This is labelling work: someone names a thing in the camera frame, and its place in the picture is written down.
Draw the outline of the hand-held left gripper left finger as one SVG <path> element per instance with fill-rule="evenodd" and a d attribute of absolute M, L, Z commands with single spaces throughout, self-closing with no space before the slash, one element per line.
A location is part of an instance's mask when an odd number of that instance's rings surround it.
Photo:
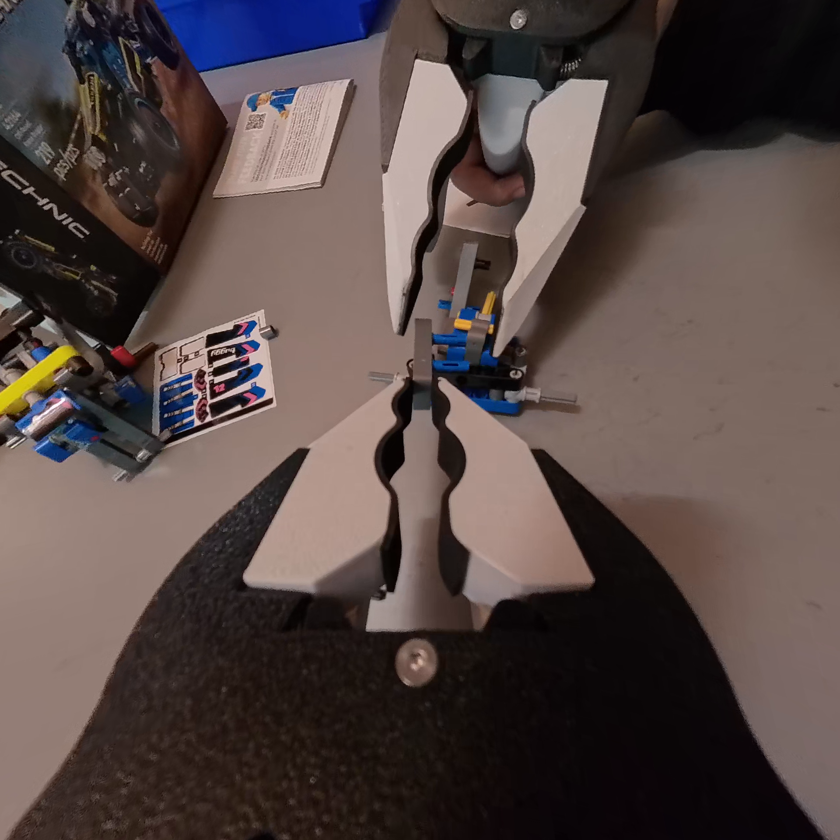
<path fill-rule="evenodd" d="M 395 589 L 402 541 L 386 444 L 401 443 L 403 380 L 307 448 L 243 576 L 254 589 L 371 599 Z"/>

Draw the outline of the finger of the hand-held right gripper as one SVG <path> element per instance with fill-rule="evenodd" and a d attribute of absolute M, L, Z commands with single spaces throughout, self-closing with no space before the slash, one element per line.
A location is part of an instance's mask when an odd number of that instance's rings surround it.
<path fill-rule="evenodd" d="M 495 356 L 529 315 L 584 213 L 607 88 L 607 80 L 568 80 L 528 114 L 523 150 L 530 165 L 529 200 L 513 231 L 516 258 L 501 293 Z"/>
<path fill-rule="evenodd" d="M 474 94 L 446 63 L 416 59 L 382 175 L 385 280 L 392 327 L 404 335 L 442 225 L 446 184 L 469 143 Z"/>

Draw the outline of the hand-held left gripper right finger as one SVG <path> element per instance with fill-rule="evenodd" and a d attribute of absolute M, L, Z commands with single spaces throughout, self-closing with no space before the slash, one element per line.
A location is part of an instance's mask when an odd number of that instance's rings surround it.
<path fill-rule="evenodd" d="M 436 428 L 448 478 L 438 566 L 449 592 L 498 604 L 590 589 L 593 572 L 529 446 L 443 379 Z"/>

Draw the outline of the blue lego chassis assembly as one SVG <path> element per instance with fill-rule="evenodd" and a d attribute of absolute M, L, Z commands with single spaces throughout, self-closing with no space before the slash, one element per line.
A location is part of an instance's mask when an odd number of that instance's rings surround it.
<path fill-rule="evenodd" d="M 494 351 L 498 305 L 494 288 L 479 286 L 471 301 L 476 279 L 487 279 L 488 259 L 479 256 L 474 239 L 462 244 L 455 281 L 437 301 L 438 318 L 428 318 L 433 329 L 433 362 L 437 380 L 446 381 L 478 407 L 500 417 L 519 416 L 526 405 L 552 406 L 560 411 L 579 410 L 578 397 L 568 392 L 548 392 L 529 380 L 529 350 L 514 337 Z M 405 369 L 396 373 L 370 371 L 371 382 L 390 385 L 412 378 L 414 351 Z"/>

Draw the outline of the grey lego beam blue pins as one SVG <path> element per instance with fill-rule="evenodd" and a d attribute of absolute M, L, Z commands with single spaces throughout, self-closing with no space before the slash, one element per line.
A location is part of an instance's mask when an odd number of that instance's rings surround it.
<path fill-rule="evenodd" d="M 438 413 L 436 405 L 439 402 L 439 398 L 436 396 L 436 382 L 439 372 L 434 368 L 433 329 L 430 319 L 415 319 L 413 350 L 413 410 L 429 411 L 435 417 Z"/>

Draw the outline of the lego sticker sheet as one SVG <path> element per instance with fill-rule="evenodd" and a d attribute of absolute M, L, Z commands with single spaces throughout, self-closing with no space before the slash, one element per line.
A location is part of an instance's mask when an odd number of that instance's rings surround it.
<path fill-rule="evenodd" d="M 174 446 L 277 405 L 264 310 L 227 321 L 154 355 L 152 432 Z"/>

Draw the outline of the lego assembly with yellow beam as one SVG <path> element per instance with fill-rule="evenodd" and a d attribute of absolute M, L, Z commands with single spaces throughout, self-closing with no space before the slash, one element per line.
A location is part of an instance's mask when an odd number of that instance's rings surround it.
<path fill-rule="evenodd" d="M 1 443 L 31 444 L 61 464 L 86 452 L 116 470 L 144 472 L 165 442 L 137 423 L 149 396 L 110 347 L 93 344 L 45 304 L 24 300 L 1 315 Z"/>

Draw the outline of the black lego set box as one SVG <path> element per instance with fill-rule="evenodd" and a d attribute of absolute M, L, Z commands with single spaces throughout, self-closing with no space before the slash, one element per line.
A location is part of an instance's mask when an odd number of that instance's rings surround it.
<path fill-rule="evenodd" d="M 2 2 L 2 300 L 124 343 L 226 130 L 155 2 Z"/>

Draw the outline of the person's right hand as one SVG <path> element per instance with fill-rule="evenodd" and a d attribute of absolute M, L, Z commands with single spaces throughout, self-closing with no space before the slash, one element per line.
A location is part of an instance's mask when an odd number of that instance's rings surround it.
<path fill-rule="evenodd" d="M 450 180 L 471 200 L 494 207 L 503 207 L 525 197 L 527 190 L 522 175 L 513 172 L 498 175 L 487 165 L 480 143 L 474 135 L 464 158 L 450 174 Z"/>

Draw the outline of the open instruction booklet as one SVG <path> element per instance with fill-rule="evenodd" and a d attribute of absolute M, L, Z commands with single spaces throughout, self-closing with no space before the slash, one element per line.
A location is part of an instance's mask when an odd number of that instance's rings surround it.
<path fill-rule="evenodd" d="M 479 203 L 449 182 L 444 202 L 443 225 L 483 235 L 509 238 L 527 204 L 526 198 L 504 206 Z"/>

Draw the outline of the small white leaflet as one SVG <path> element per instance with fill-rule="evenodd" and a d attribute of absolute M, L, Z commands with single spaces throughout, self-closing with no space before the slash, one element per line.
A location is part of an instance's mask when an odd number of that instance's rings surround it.
<path fill-rule="evenodd" d="M 322 187 L 354 90 L 342 79 L 249 94 L 213 197 Z"/>

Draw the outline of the plain blue plastic bin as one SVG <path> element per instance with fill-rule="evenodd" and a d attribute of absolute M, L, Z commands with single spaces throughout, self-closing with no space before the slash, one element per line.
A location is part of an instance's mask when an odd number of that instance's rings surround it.
<path fill-rule="evenodd" d="M 157 1 L 199 71 L 338 46 L 382 32 L 396 1 Z"/>

